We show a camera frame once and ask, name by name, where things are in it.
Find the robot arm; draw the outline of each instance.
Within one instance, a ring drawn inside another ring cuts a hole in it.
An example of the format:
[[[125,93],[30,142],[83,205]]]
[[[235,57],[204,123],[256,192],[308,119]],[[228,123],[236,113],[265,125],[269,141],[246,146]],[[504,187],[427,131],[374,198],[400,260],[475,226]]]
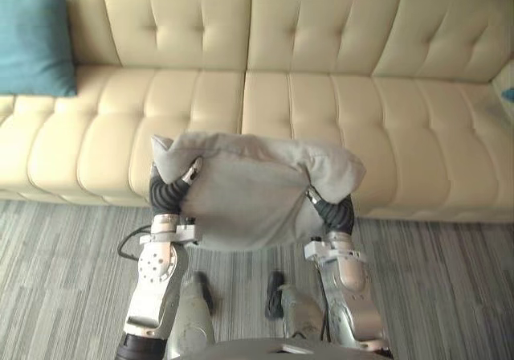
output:
[[[380,314],[371,297],[365,256],[352,242],[354,212],[348,196],[338,204],[324,201],[316,189],[306,195],[328,233],[305,246],[305,258],[320,270],[328,303],[328,323],[336,343],[391,357]]]
[[[143,251],[137,263],[138,279],[116,360],[162,360],[178,307],[182,277],[189,257],[184,243],[198,241],[194,223],[182,224],[180,202],[198,172],[198,158],[177,181],[166,184],[155,165],[150,178],[153,221],[150,233],[140,238]]]

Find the floor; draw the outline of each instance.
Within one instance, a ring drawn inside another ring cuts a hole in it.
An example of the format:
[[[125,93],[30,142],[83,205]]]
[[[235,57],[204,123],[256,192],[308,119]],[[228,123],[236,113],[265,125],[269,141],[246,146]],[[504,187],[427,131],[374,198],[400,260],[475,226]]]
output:
[[[141,208],[0,201],[0,360],[112,360],[136,282],[116,246],[148,222]],[[359,220],[354,240],[395,358],[514,358],[513,225]],[[190,254],[214,286],[218,340],[280,335],[263,316],[272,269],[319,300],[301,244]]]

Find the cream leather sofa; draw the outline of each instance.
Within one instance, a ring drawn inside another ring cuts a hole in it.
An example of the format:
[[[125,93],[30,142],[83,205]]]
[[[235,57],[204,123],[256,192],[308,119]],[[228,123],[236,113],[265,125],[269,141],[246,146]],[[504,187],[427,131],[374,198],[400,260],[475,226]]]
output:
[[[79,95],[0,96],[0,198],[144,206],[150,136],[208,130],[345,145],[368,169],[360,216],[512,221],[514,134],[492,81],[512,82],[513,11],[69,0]]]

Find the teal pillow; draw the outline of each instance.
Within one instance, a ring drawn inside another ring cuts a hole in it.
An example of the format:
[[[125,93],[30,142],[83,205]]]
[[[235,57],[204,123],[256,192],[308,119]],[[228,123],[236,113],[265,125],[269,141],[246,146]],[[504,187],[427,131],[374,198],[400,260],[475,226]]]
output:
[[[0,94],[76,95],[66,0],[0,0]]]
[[[514,88],[509,88],[501,92],[501,96],[503,96],[504,99],[507,99],[511,103],[514,103]]]

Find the gray cushion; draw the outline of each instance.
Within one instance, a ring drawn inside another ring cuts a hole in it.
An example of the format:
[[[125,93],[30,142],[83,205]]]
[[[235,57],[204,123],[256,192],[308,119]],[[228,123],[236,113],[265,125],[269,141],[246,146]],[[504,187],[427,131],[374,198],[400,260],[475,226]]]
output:
[[[356,190],[365,168],[347,149],[253,135],[184,133],[153,137],[153,157],[165,182],[198,156],[202,172],[182,204],[197,219],[201,247],[241,251],[319,235],[323,223],[304,192],[309,182],[329,202]]]

